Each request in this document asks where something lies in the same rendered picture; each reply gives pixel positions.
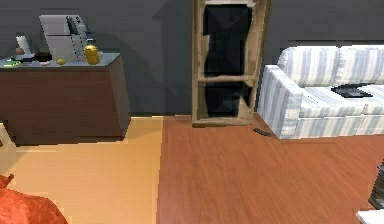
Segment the tan wooden shelf unit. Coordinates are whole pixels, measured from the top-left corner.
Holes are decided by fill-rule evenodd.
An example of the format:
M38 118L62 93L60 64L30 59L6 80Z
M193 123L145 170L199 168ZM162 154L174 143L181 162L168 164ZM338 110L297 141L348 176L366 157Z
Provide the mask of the tan wooden shelf unit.
M252 123L271 0L192 0L192 125Z

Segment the white blue striped sofa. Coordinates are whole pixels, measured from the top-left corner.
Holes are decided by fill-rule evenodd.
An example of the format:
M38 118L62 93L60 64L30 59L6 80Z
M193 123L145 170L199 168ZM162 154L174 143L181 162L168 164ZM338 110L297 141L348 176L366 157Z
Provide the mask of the white blue striped sofa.
M331 91L345 84L371 97ZM279 139L384 134L384 45L283 50L264 68L257 113Z

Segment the dark brown wooden counter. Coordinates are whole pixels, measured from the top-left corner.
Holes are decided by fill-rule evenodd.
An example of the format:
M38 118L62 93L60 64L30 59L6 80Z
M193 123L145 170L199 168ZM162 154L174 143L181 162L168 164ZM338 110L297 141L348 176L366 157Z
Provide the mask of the dark brown wooden counter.
M0 61L0 121L18 146L123 140L130 108L122 56L106 53L94 66Z

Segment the grey white dish rack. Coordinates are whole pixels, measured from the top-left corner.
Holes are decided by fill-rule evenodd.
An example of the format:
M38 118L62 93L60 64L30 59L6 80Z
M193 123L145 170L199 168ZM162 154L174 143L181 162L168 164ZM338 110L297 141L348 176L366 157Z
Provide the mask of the grey white dish rack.
M88 28L80 15L40 15L39 21L54 61L85 61Z

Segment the dark brown bowl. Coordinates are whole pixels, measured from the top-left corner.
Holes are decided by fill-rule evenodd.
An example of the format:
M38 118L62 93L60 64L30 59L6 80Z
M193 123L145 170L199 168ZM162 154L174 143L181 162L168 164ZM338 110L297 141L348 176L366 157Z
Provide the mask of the dark brown bowl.
M48 52L37 52L34 54L34 59L38 62L48 62L52 60L52 55Z

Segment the black laptop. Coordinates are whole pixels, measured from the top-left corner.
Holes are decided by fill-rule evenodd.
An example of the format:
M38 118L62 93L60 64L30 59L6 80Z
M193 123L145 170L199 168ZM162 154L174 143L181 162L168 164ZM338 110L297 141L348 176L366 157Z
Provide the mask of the black laptop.
M371 94L360 90L362 84L345 84L332 87L331 91L342 96L343 98L364 98L371 97Z

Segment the orange red cushion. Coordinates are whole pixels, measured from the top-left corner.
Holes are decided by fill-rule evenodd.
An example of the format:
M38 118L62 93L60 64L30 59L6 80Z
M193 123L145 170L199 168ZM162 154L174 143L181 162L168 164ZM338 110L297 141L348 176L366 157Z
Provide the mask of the orange red cushion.
M8 189L14 175L0 175L0 224L68 224L48 198Z

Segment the dark striped stack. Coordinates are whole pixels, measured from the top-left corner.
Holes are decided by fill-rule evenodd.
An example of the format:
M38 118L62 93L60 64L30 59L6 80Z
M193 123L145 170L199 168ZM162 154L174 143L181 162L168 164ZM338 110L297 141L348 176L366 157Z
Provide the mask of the dark striped stack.
M377 210L384 209L384 165L378 166L378 174L368 202Z

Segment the white flat table corner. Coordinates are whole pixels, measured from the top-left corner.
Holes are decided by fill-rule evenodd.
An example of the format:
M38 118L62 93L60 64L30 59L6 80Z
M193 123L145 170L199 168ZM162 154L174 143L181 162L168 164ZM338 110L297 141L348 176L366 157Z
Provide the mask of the white flat table corner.
M358 211L356 216L361 224L384 224L384 209Z

